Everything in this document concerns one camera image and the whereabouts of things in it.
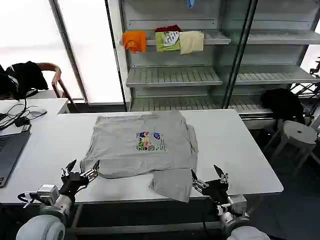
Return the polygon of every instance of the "folded cloth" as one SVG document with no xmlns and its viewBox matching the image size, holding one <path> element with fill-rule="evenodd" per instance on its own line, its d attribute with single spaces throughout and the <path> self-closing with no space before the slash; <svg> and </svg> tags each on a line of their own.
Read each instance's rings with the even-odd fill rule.
<svg viewBox="0 0 320 240">
<path fill-rule="evenodd" d="M 146 52 L 147 50 L 147 34 L 145 31 L 129 31 L 122 35 L 124 49 L 130 49 L 135 54 L 138 52 Z"/>
<path fill-rule="evenodd" d="M 156 32 L 155 41 L 157 52 L 170 52 L 180 49 L 178 31 Z"/>
<path fill-rule="evenodd" d="M 187 202 L 192 185 L 191 169 L 196 171 L 197 155 L 195 130 L 187 125 L 179 111 L 100 116 L 80 166 L 87 171 L 100 160 L 99 175 L 107 179 L 157 171 L 150 188 L 166 197 Z M 174 185 L 163 178 L 170 178 Z"/>
<path fill-rule="evenodd" d="M 189 202 L 192 189 L 192 174 L 190 168 L 177 168 L 167 171 L 156 171 L 149 188 L 157 194 L 168 198 Z"/>
<path fill-rule="evenodd" d="M 189 54 L 204 50 L 205 35 L 200 31 L 183 31 L 179 33 L 180 54 Z"/>
<path fill-rule="evenodd" d="M 155 32 L 182 32 L 181 28 L 178 25 L 158 27 L 155 29 Z"/>
</svg>

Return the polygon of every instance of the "blue object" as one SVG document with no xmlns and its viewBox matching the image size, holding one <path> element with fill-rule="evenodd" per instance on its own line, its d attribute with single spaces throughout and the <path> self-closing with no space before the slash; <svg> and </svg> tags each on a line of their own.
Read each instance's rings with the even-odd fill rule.
<svg viewBox="0 0 320 240">
<path fill-rule="evenodd" d="M 188 0 L 188 8 L 192 8 L 196 0 Z"/>
</svg>

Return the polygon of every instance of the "white stool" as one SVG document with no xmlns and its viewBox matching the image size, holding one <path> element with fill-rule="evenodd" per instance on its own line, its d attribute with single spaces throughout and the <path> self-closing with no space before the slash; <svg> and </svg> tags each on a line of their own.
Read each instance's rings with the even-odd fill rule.
<svg viewBox="0 0 320 240">
<path fill-rule="evenodd" d="M 281 133 L 281 142 L 272 154 L 270 163 L 272 164 L 276 160 L 278 154 L 286 144 L 291 144 L 300 149 L 298 157 L 302 156 L 298 166 L 295 168 L 292 174 L 293 176 L 296 176 L 310 154 L 313 155 L 312 150 L 316 147 L 315 141 L 317 139 L 317 133 L 312 127 L 295 121 L 285 121 L 283 126 L 276 131 L 271 140 L 264 147 L 263 152 L 266 151 L 279 133 Z"/>
</svg>

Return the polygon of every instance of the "white towel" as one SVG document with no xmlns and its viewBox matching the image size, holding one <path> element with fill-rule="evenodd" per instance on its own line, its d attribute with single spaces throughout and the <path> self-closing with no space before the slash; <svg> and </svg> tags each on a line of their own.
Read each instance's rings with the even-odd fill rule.
<svg viewBox="0 0 320 240">
<path fill-rule="evenodd" d="M 180 54 L 189 54 L 204 50 L 205 35 L 200 31 L 183 31 L 179 33 Z"/>
</svg>

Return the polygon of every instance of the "power adapter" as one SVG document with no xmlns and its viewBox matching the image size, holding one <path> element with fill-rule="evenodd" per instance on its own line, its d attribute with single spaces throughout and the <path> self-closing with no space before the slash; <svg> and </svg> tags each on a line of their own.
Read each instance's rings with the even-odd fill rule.
<svg viewBox="0 0 320 240">
<path fill-rule="evenodd" d="M 21 117 L 17 118 L 16 120 L 14 120 L 14 124 L 18 128 L 23 125 L 30 124 L 30 120 L 26 116 L 21 116 Z"/>
</svg>

